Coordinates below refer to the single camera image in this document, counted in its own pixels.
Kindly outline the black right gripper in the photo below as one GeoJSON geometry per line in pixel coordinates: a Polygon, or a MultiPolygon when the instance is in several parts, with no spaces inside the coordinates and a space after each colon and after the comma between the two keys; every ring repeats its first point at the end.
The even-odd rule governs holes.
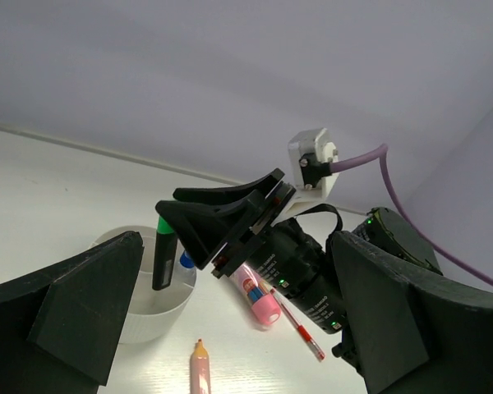
{"type": "Polygon", "coordinates": [[[155,209],[199,269],[214,260],[212,274],[231,277],[245,263],[319,328],[340,332],[348,320],[332,253],[295,215],[279,219],[296,194],[283,177],[275,168],[244,185],[177,188],[155,209]]]}

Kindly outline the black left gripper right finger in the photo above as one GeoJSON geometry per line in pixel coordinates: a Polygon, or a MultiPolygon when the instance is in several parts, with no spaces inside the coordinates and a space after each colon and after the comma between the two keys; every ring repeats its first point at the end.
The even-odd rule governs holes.
{"type": "Polygon", "coordinates": [[[493,293],[347,231],[331,248],[348,319],[333,354],[369,393],[493,393],[493,293]]]}

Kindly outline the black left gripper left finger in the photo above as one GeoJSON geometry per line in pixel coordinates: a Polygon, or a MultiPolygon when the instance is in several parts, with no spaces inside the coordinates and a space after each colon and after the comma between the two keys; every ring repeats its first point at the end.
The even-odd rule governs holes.
{"type": "Polygon", "coordinates": [[[96,393],[108,382],[141,259],[125,231],[0,284],[0,393],[96,393]]]}

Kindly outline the black green highlighter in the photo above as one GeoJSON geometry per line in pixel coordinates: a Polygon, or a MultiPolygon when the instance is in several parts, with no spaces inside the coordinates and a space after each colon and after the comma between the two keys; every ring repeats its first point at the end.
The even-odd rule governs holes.
{"type": "Polygon", "coordinates": [[[177,234],[159,217],[154,247],[152,288],[161,291],[170,286],[177,251],[177,234]]]}

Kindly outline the blue capped glue bottle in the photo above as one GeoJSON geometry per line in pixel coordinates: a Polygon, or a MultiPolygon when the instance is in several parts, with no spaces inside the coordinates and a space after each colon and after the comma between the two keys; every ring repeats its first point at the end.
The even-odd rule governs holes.
{"type": "Polygon", "coordinates": [[[174,264],[173,278],[191,288],[196,284],[196,267],[186,251],[182,252],[179,260],[174,264]]]}

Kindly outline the pink crayon bottle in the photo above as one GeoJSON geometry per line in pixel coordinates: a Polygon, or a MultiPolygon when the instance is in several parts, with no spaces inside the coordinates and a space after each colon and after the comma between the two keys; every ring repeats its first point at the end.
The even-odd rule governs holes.
{"type": "Polygon", "coordinates": [[[281,315],[281,308],[274,296],[265,288],[259,274],[242,264],[231,276],[231,281],[249,304],[253,316],[264,327],[274,324],[281,315]]]}

